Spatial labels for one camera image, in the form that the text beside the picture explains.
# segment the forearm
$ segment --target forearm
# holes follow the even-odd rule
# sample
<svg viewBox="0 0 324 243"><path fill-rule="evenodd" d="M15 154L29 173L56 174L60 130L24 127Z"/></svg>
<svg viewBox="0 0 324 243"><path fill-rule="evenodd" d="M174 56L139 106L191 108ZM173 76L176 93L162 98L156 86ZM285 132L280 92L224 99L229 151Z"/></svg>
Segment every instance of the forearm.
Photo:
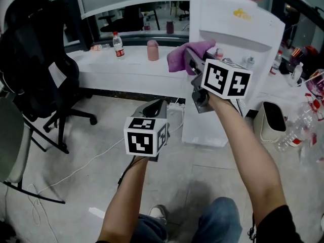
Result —
<svg viewBox="0 0 324 243"><path fill-rule="evenodd" d="M278 168L245 120L231 105L218 101L212 106L228 137L253 210L258 214L255 217L258 225L278 204L286 204Z"/></svg>
<svg viewBox="0 0 324 243"><path fill-rule="evenodd" d="M134 164L125 174L110 202L98 240L130 242L135 230L148 158Z"/></svg>

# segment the yellow logo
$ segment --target yellow logo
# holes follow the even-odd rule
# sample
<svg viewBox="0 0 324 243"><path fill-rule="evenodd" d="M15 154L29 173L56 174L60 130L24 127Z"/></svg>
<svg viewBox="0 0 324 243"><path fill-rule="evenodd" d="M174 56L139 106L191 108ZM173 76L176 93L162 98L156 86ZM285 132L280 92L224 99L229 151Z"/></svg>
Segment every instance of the yellow logo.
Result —
<svg viewBox="0 0 324 243"><path fill-rule="evenodd" d="M243 11L243 8L238 8L238 10L233 12L233 15L248 21L251 21L252 19L251 15L248 15L246 12Z"/></svg>

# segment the black t-shirt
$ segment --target black t-shirt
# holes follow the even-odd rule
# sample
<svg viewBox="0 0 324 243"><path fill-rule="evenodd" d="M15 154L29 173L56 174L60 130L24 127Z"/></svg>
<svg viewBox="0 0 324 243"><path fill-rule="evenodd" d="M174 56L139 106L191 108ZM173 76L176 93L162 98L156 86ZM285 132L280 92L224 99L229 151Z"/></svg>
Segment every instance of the black t-shirt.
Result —
<svg viewBox="0 0 324 243"><path fill-rule="evenodd" d="M303 243L296 232L293 216L287 205L268 214L257 228L257 243Z"/></svg>

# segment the pink cup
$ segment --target pink cup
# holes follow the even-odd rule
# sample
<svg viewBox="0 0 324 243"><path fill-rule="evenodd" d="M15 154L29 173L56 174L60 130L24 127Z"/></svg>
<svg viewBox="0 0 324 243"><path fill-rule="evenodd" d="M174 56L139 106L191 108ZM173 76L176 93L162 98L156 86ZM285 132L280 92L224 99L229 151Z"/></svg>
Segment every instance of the pink cup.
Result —
<svg viewBox="0 0 324 243"><path fill-rule="evenodd" d="M147 42L147 57L149 61L158 60L158 43L156 40L149 40Z"/></svg>

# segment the jeans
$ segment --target jeans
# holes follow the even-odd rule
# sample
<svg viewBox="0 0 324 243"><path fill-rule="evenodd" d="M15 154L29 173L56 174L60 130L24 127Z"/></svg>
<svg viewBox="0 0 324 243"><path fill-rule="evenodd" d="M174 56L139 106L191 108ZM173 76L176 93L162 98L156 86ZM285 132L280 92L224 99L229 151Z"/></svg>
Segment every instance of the jeans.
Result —
<svg viewBox="0 0 324 243"><path fill-rule="evenodd" d="M235 202L226 197L213 201L208 210L199 218L198 230L192 242L196 243L237 243L242 232ZM158 219L140 215L134 231L133 242L163 243L167 230Z"/></svg>

